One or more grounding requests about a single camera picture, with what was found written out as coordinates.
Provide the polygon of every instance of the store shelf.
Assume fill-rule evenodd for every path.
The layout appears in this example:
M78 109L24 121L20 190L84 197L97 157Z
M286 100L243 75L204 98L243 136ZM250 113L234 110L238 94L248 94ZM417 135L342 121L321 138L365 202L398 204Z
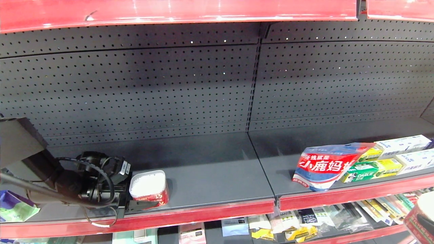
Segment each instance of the store shelf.
M356 20L356 0L3 0L0 33L77 26Z
M133 174L164 170L169 203L126 215L110 228L88 223L78 206L47 204L26 223L2 224L1 238L112 233L273 212L273 192L246 133L50 148L55 156L66 157L86 150L125 156ZM105 224L114 218L106 208L90 216Z
M434 1L366 0L368 18L434 21Z
M434 185L434 168L370 181L337 181L326 192L312 192L291 181L301 152L309 146L373 142L410 135L433 135L421 119L393 119L249 132L254 148L279 199L281 210L311 208L376 198Z

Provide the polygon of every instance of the plastic tub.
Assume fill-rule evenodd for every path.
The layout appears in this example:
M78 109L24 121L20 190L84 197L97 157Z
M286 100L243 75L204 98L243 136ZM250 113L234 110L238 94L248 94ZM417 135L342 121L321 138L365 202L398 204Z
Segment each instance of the plastic tub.
M158 201L155 207L166 205L169 201L166 174L162 170L134 175L129 191L136 201Z

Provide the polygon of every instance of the red and blue bag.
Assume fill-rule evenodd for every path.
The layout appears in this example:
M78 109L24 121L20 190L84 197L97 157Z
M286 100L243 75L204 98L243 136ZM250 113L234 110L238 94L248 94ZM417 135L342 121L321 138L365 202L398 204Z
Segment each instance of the red and blue bag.
M326 191L375 143L354 142L306 148L300 156L293 181L312 191Z

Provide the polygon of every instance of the white granules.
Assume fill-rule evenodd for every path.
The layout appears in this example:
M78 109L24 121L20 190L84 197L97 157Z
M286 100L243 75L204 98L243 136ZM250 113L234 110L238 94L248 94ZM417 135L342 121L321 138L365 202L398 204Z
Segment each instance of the white granules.
M160 194L166 187L166 175L157 170L140 173L133 177L130 185L130 194L134 198Z

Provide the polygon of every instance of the green toothpaste box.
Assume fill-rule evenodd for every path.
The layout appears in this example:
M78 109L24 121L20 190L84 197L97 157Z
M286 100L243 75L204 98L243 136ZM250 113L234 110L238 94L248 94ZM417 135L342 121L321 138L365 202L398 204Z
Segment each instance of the green toothpaste box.
M401 167L402 165L393 158L357 162L341 177L341 181L346 183L393 176Z
M378 167L376 167L373 162L357 162L341 177L341 181L347 183L369 180L373 178L377 172Z

